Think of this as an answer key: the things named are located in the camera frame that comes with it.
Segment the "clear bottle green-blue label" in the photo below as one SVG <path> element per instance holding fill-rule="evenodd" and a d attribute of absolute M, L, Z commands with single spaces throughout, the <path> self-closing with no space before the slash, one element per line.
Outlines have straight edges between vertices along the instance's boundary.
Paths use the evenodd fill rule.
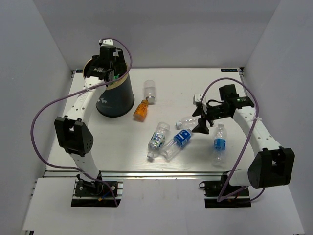
<path fill-rule="evenodd" d="M 149 161 L 152 162 L 154 158 L 159 155 L 160 149 L 163 147 L 169 131 L 170 131 L 170 125 L 168 123 L 160 122 L 157 125 L 148 143 L 147 158 Z"/>

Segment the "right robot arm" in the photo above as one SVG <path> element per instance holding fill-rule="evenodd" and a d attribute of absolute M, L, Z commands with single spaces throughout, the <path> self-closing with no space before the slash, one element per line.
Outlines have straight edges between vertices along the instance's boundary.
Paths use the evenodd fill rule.
<path fill-rule="evenodd" d="M 219 88 L 221 101 L 211 106 L 202 94 L 195 94 L 193 103 L 198 116 L 198 125 L 194 133 L 209 134 L 214 121 L 232 118 L 242 129 L 254 152 L 254 159 L 248 169 L 235 170 L 231 178 L 221 182 L 221 190 L 233 195 L 239 186 L 252 186 L 255 189 L 288 185 L 295 154 L 291 148 L 283 148 L 269 133 L 262 121 L 256 117 L 255 104 L 248 96 L 239 96 L 235 85 Z"/>

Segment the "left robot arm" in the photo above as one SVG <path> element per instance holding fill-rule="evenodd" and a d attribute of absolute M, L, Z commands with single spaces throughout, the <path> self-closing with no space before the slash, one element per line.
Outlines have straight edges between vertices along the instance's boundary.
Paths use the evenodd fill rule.
<path fill-rule="evenodd" d="M 110 45 L 101 46 L 99 55 L 93 56 L 83 69 L 85 85 L 82 94 L 77 96 L 73 107 L 63 117 L 54 121 L 59 146 L 72 157 L 80 178 L 87 181 L 86 188 L 92 195 L 103 191 L 103 183 L 97 179 L 100 171 L 91 155 L 93 135 L 88 129 L 89 118 L 107 86 L 126 71 L 123 50 Z"/>

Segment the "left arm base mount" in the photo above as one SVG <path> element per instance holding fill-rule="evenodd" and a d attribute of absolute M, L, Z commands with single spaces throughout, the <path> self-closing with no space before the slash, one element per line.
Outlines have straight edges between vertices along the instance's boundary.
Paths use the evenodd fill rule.
<path fill-rule="evenodd" d="M 77 174 L 72 194 L 71 207 L 115 208 L 122 198 L 123 182 L 88 182 Z"/>

